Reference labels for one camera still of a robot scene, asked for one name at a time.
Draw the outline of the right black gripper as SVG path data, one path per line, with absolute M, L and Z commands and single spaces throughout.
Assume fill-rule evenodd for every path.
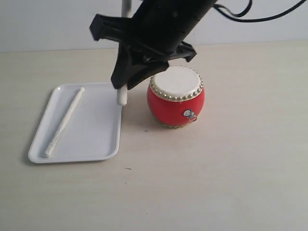
M 167 61 L 193 59 L 196 51 L 184 39 L 196 24 L 196 4 L 186 0 L 144 0 L 131 17 L 96 14 L 90 32 L 95 41 L 119 43 L 111 82 L 116 90 L 125 85 L 131 90 L 166 71 Z M 134 52 L 156 61 L 133 65 Z

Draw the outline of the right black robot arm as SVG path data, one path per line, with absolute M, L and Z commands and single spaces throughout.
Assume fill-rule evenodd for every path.
M 131 18 L 96 14 L 90 25 L 95 41 L 119 43 L 111 75 L 113 87 L 128 90 L 164 72 L 169 61 L 190 62 L 196 51 L 184 39 L 214 6 L 214 0 L 144 0 Z

